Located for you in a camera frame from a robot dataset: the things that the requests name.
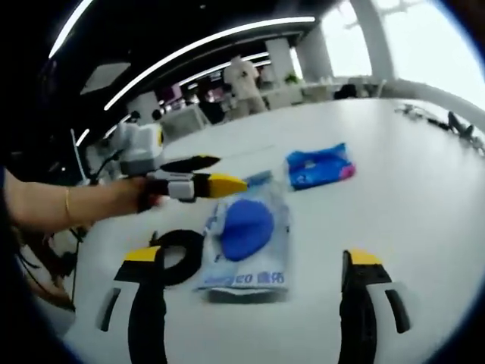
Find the gold bracelet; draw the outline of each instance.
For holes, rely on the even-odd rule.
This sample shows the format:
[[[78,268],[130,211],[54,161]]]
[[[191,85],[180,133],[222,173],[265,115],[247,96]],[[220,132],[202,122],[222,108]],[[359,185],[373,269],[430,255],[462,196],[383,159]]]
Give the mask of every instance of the gold bracelet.
[[[66,194],[64,197],[64,207],[66,208],[66,215],[67,215],[67,220],[70,223],[73,223],[72,216],[70,215],[70,209],[69,209],[69,196],[70,196],[70,188],[66,188]]]

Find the blue and pink package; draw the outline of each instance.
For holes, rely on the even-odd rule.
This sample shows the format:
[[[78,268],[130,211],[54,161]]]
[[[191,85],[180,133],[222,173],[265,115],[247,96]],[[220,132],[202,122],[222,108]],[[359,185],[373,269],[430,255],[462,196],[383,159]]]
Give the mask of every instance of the blue and pink package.
[[[295,151],[286,157],[286,163],[289,182],[295,190],[331,184],[355,173],[345,143],[314,152]]]

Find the yellow tip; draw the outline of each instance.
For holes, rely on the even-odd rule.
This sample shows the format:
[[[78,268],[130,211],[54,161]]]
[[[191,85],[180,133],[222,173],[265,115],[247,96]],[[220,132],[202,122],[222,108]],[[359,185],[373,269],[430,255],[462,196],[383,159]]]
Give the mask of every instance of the yellow tip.
[[[152,246],[149,248],[132,250],[125,255],[124,260],[130,260],[134,262],[154,262],[159,246]]]
[[[214,199],[244,192],[248,189],[248,184],[245,181],[225,174],[211,174],[208,182],[211,191],[210,197]]]
[[[350,258],[352,259],[352,264],[356,265],[373,265],[381,264],[382,262],[376,256],[367,253],[362,249],[351,249],[349,250]]]

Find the blue sponge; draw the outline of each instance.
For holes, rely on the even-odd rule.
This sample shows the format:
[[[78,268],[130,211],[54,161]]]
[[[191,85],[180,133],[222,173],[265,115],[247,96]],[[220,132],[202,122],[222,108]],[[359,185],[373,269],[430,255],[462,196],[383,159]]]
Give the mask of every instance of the blue sponge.
[[[233,262],[244,260],[268,243],[273,229],[273,215],[264,203],[248,199],[236,201],[226,213],[222,253]]]

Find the office desk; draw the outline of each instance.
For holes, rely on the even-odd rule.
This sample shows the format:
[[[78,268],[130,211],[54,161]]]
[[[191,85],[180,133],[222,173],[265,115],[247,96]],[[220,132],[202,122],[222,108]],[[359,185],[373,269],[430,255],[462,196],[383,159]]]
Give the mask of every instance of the office desk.
[[[451,134],[395,113],[399,105],[382,99],[303,105],[207,128],[169,145],[167,157],[219,155],[224,159],[210,171],[246,177],[281,166],[295,149],[346,142],[357,168],[347,181],[287,194],[293,269],[286,302],[209,303],[192,291],[197,277],[167,289],[169,363],[337,363],[342,252],[353,247],[381,258],[417,303],[412,329],[386,349],[386,362],[422,362],[447,339],[471,308],[485,273],[485,162]],[[146,246],[154,230],[202,231],[213,205],[171,200],[90,231],[80,251],[77,322],[66,336],[88,362],[130,362],[133,288],[121,292],[109,332],[95,328],[124,254]]]

